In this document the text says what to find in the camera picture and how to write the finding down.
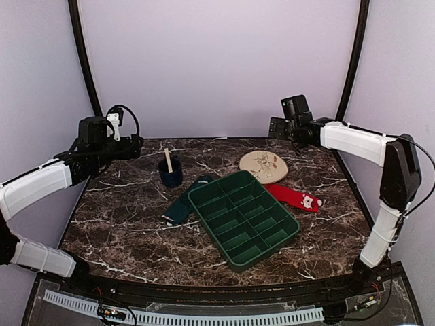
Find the red santa sock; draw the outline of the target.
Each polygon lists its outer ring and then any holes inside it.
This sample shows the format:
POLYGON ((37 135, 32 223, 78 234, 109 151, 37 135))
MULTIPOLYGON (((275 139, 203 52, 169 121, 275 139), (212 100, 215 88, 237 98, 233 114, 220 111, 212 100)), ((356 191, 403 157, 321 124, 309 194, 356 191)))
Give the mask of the red santa sock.
POLYGON ((298 209, 317 213, 319 207, 323 204, 323 202, 315 196, 298 192, 278 184, 269 184, 264 187, 279 202, 284 202, 298 209))

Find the green compartment tray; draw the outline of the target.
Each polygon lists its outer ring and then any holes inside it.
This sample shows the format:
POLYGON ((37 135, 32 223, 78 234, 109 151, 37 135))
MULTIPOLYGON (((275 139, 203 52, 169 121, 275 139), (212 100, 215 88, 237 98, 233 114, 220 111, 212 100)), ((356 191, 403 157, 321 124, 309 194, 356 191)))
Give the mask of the green compartment tray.
POLYGON ((270 257, 300 231, 293 215, 246 170, 189 191, 188 200, 233 272, 270 257))

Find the dark green sock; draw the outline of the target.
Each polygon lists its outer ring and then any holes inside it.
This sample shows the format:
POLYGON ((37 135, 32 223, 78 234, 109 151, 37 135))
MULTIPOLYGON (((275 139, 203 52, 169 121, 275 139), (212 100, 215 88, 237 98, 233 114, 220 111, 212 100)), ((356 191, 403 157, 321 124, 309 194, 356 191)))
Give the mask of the dark green sock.
POLYGON ((170 225, 183 223, 192 212, 192 204, 188 199, 190 191, 213 181, 211 175, 199 176, 189 188, 184 191, 176 201, 162 214, 162 218, 170 225))

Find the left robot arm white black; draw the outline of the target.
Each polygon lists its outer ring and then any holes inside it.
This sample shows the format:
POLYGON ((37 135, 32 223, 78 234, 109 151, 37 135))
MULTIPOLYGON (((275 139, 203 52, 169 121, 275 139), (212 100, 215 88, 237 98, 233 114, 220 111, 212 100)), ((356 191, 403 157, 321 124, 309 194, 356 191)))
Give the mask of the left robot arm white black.
POLYGON ((76 270, 76 258, 13 233, 7 223, 41 199, 99 175, 114 160, 138 158, 143 145, 140 133, 122 137, 119 127, 117 113, 83 119, 78 136, 67 151, 1 184, 1 264, 69 278, 70 286, 81 296, 96 290, 95 279, 76 270))

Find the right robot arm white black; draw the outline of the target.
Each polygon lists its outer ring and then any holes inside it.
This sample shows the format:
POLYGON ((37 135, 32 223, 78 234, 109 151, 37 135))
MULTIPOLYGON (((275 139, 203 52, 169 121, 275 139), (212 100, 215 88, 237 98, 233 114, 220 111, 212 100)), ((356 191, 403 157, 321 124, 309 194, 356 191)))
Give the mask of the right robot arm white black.
POLYGON ((407 134, 373 132, 330 118, 313 120, 309 112, 296 114, 292 119, 272 117, 268 135, 289 140, 296 147, 314 145, 349 153, 381 167, 379 212, 347 279, 347 289, 354 295, 362 294, 372 285, 375 268, 397 242, 409 206, 421 185, 413 138, 407 134))

